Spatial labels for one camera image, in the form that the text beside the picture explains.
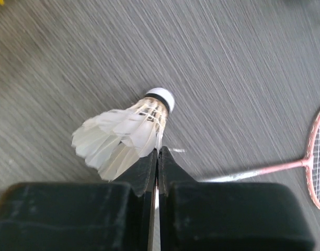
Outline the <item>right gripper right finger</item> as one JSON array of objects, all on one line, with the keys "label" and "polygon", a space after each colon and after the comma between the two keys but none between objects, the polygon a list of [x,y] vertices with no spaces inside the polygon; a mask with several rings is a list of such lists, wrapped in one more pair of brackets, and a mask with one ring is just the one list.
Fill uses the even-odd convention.
[{"label": "right gripper right finger", "polygon": [[161,148],[157,179],[161,250],[196,250],[193,241],[198,183]]}]

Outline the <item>white shuttlecock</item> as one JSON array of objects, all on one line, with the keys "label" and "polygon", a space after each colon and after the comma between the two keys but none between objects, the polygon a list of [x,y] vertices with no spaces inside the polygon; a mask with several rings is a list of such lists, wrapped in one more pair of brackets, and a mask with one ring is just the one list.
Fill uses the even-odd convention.
[{"label": "white shuttlecock", "polygon": [[139,159],[161,149],[174,107],[172,92],[152,88],[129,108],[111,109],[85,120],[72,133],[71,146],[101,179],[113,181]]}]

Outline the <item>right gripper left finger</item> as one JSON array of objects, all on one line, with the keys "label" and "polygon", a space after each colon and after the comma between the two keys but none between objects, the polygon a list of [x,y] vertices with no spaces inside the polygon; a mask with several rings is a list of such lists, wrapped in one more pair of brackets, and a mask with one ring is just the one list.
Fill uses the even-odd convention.
[{"label": "right gripper left finger", "polygon": [[157,152],[139,159],[113,184],[112,250],[151,250]]}]

